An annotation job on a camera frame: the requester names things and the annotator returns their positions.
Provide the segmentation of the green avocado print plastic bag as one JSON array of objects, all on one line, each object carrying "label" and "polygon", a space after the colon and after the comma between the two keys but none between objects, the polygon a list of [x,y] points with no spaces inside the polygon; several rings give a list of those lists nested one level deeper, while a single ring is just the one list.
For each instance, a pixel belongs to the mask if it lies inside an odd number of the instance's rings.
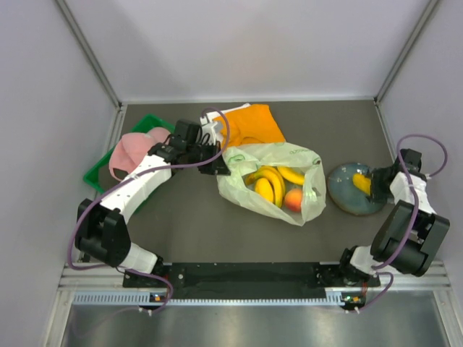
[{"label": "green avocado print plastic bag", "polygon": [[[317,218],[326,207],[326,183],[320,156],[307,148],[288,142],[253,144],[232,147],[224,154],[231,171],[219,176],[220,195],[240,207],[296,226]],[[301,210],[292,212],[277,207],[254,191],[254,184],[246,184],[247,176],[263,166],[288,167],[305,179],[302,189]]]}]

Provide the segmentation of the yellow banana bunch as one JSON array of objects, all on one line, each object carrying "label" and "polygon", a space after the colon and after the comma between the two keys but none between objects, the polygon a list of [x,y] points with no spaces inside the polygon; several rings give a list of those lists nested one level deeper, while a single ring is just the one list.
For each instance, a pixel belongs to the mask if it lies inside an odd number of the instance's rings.
[{"label": "yellow banana bunch", "polygon": [[274,191],[274,205],[281,208],[283,205],[284,195],[286,194],[286,185],[281,174],[273,167],[262,166],[257,171],[248,174],[244,178],[246,186],[255,186],[255,182],[260,178],[267,178],[270,181]]},{"label": "yellow banana bunch", "polygon": [[299,186],[303,186],[305,183],[305,175],[302,173],[296,172],[294,169],[290,167],[278,166],[277,171],[288,182],[291,182]]}]

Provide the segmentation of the peach fruit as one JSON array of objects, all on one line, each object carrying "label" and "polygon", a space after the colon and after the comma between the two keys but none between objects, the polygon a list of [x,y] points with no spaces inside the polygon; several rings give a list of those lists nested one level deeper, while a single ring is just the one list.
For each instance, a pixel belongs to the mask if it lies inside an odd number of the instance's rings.
[{"label": "peach fruit", "polygon": [[284,197],[284,206],[288,210],[300,213],[302,210],[303,191],[299,188],[289,190]]}]

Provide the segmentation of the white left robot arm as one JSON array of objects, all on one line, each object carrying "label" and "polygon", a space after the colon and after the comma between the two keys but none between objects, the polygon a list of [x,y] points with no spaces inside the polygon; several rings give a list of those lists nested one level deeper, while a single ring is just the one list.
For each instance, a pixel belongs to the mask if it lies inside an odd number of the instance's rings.
[{"label": "white left robot arm", "polygon": [[229,136],[226,119],[200,123],[180,120],[164,140],[151,140],[139,154],[133,169],[115,187],[95,200],[81,202],[77,224],[68,247],[99,261],[100,266],[123,267],[139,273],[147,286],[159,285],[164,277],[163,260],[131,241],[127,224],[135,211],[178,170],[198,168],[202,174],[230,173],[222,154]]}]

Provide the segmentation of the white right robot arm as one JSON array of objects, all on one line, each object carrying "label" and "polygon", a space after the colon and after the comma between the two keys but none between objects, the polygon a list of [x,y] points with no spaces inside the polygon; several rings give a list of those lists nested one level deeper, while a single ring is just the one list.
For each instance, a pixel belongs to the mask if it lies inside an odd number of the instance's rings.
[{"label": "white right robot arm", "polygon": [[416,277],[430,267],[450,222],[429,203],[421,157],[415,150],[402,149],[389,167],[350,163],[329,176],[330,197],[347,213],[370,215],[388,202],[393,204],[371,245],[344,250],[337,269],[344,285],[367,281],[385,266]]}]

